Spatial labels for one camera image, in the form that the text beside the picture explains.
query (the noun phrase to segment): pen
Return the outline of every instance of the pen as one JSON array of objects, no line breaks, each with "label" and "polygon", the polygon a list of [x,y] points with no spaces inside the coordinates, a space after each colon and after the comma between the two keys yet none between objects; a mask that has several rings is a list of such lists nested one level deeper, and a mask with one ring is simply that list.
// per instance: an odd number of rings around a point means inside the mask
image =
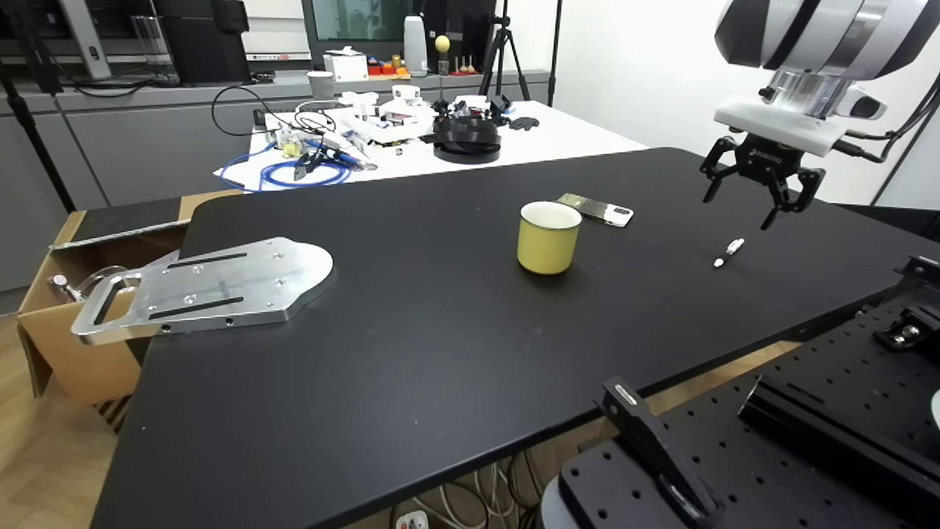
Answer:
[{"label": "pen", "polygon": [[731,257],[738,257],[739,254],[739,247],[747,245],[747,238],[734,238],[728,247],[725,247],[725,257],[720,257],[720,260],[715,260],[715,272],[723,272],[728,263],[731,263]]}]

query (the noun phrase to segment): white wall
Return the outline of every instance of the white wall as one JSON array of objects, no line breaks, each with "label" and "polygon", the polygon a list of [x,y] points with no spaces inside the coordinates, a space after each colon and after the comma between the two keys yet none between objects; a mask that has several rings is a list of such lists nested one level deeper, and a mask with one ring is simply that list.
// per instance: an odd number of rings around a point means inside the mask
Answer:
[{"label": "white wall", "polygon": [[940,212],[940,115],[922,129],[879,207]]},{"label": "white wall", "polygon": [[509,18],[512,18],[512,37],[516,40],[516,47],[521,47],[524,69],[550,72],[553,37],[554,37],[554,0],[509,0]]},{"label": "white wall", "polygon": [[[725,0],[568,0],[554,106],[650,147],[709,154],[725,135],[710,122],[723,98],[756,94],[769,79],[767,72],[731,69],[716,54],[723,6]],[[898,126],[936,72],[940,37],[916,66],[870,85],[888,115],[856,129]],[[826,201],[870,203],[901,150],[904,145],[888,165],[836,154],[804,165],[828,172]]]}]

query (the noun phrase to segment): cardboard box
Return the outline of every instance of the cardboard box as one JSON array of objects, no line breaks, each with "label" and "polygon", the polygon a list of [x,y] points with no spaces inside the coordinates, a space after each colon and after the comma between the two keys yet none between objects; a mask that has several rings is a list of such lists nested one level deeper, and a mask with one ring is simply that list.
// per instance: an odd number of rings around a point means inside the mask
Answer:
[{"label": "cardboard box", "polygon": [[[18,311],[18,335],[30,363],[36,398],[45,395],[45,389],[55,378],[55,383],[71,401],[95,406],[128,398],[142,381],[142,363],[134,358],[128,344],[90,347],[71,335],[71,323],[80,314],[80,303],[59,301],[59,294],[48,286],[51,278],[65,275],[71,286],[81,286],[86,278],[109,264],[142,267],[153,260],[161,260],[164,254],[180,251],[184,228],[199,203],[228,194],[231,191],[181,198],[173,201],[170,210],[168,203],[161,203],[164,212],[173,212],[177,207],[177,222],[134,229],[126,229],[126,212],[133,219],[133,210],[111,210],[124,229],[101,234],[86,242],[76,242],[76,237],[81,234],[81,225],[90,222],[89,212],[67,214],[54,242],[54,251],[39,264],[36,279]],[[109,322],[124,314],[128,301],[133,292],[117,294]]]}]

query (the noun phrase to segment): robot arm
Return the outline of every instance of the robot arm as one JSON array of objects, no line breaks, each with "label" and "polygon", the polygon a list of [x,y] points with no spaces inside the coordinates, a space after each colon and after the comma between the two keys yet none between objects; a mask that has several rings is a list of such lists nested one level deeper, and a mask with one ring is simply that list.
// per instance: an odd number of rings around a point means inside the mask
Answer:
[{"label": "robot arm", "polygon": [[[823,172],[798,167],[803,154],[863,154],[844,141],[844,125],[826,117],[879,117],[883,106],[858,82],[911,66],[936,21],[940,0],[731,0],[715,37],[720,54],[731,66],[775,73],[756,101],[716,109],[716,122],[747,138],[715,145],[701,165],[710,181],[706,201],[728,173],[742,173],[773,194],[763,229],[779,212],[803,212],[823,187]],[[738,165],[720,167],[723,154],[734,154]],[[788,176],[803,181],[798,198],[791,194]]]}]

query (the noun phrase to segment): mug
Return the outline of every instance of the mug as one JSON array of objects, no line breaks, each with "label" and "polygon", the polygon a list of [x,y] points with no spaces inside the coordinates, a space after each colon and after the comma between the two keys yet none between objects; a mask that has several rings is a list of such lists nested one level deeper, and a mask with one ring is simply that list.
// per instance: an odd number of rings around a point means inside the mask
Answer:
[{"label": "mug", "polygon": [[574,264],[581,214],[565,203],[527,203],[521,210],[516,263],[537,278],[557,278]]}]

